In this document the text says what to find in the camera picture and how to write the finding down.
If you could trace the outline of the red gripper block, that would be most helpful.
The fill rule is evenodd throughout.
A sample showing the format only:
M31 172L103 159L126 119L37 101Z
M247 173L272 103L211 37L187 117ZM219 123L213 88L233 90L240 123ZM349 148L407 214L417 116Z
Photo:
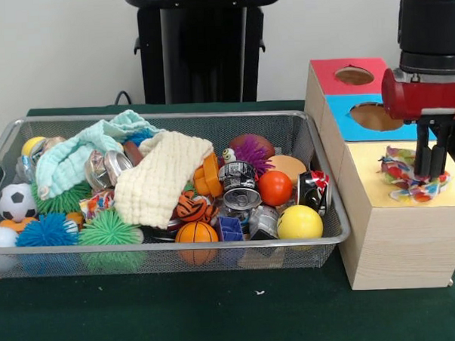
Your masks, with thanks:
M426 116L451 115L455 120L455 75L416 74L389 68L382 81L383 105L391 118L419 121ZM427 177L430 171L431 178L436 178L445 172L451 125L435 124L433 131L437 140L431 156L428 126L417 123L414 173L418 177Z

